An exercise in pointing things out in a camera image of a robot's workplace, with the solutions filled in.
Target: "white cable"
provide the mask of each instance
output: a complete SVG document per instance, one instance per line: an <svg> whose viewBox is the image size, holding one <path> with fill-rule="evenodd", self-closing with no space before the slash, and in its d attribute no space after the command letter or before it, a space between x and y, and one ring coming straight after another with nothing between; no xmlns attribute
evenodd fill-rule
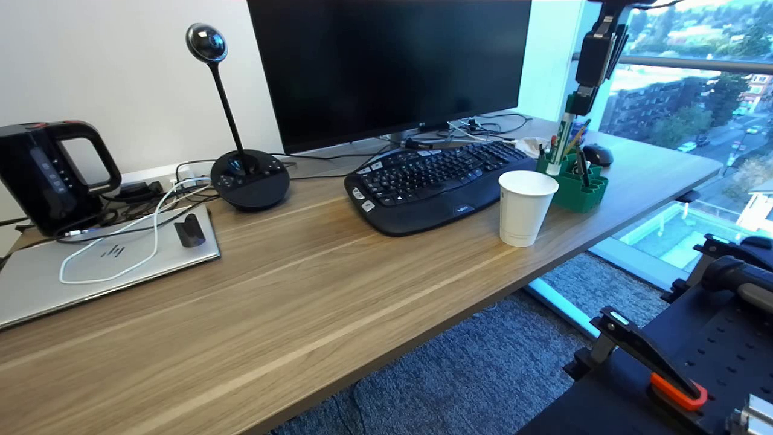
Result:
<svg viewBox="0 0 773 435"><path fill-rule="evenodd" d="M82 247L82 249L76 249L76 252L71 252L70 255L63 258L63 263L59 263L59 267L57 267L57 279L65 283L65 284L106 283L106 279L115 279L115 277L120 277L120 275L140 267L141 263L148 263L148 261L158 252L158 214L161 214L161 209L167 209L164 202L167 202L167 198L168 198L172 194L177 194L177 189L181 189L181 183L173 183L173 185L161 196L161 201L155 206L155 213L151 213L151 214L141 214L141 217L137 217L137 219L119 227L115 231L110 231L110 235L120 235L120 231L134 227L137 223L151 217L151 249L150 249L150 254L148 254L145 258L140 258L137 263L133 263L133 266L127 266L127 267L122 267L122 271L119 271L119 273L112 273L112 275L103 275L103 277L90 277L90 279L70 279L70 277L65 277L68 263L70 263L75 255L80 255L80 254L84 254L86 249L91 249L93 243L99 243L99 241L103 240L103 236L99 236L99 240L90 241L86 247Z"/></svg>

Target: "black keyboard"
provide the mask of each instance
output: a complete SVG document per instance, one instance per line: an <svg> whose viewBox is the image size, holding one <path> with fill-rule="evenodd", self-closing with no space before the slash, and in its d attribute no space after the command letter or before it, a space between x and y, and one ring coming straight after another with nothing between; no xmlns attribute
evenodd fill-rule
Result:
<svg viewBox="0 0 773 435"><path fill-rule="evenodd" d="M384 235L410 235L477 213L499 198L498 179L535 161L510 142L393 150L344 176L356 213Z"/></svg>

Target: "silver laptop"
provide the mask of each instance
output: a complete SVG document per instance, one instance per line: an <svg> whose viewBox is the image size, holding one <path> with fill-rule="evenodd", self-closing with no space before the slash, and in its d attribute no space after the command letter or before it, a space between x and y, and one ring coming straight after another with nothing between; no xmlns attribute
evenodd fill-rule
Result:
<svg viewBox="0 0 773 435"><path fill-rule="evenodd" d="M86 243L46 241L13 252L0 271L0 329L219 258L208 208L198 206L190 213L206 235L198 247L183 247L173 223L167 223L158 227L155 254L151 230L106 236L90 249L84 249Z"/></svg>

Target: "microphone base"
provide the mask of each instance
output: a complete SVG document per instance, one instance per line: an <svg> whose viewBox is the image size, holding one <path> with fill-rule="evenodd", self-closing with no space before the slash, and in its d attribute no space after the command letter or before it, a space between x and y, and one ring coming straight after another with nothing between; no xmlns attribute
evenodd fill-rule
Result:
<svg viewBox="0 0 773 435"><path fill-rule="evenodd" d="M236 209L266 209L286 198L290 174L283 161L259 150L232 150L215 160L213 189Z"/></svg>

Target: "computer monitor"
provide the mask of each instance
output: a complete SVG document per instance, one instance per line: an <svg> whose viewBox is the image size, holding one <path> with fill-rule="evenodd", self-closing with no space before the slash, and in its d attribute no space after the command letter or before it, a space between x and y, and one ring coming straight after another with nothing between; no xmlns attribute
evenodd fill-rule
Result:
<svg viewBox="0 0 773 435"><path fill-rule="evenodd" d="M516 105L528 0L248 0L285 153Z"/></svg>

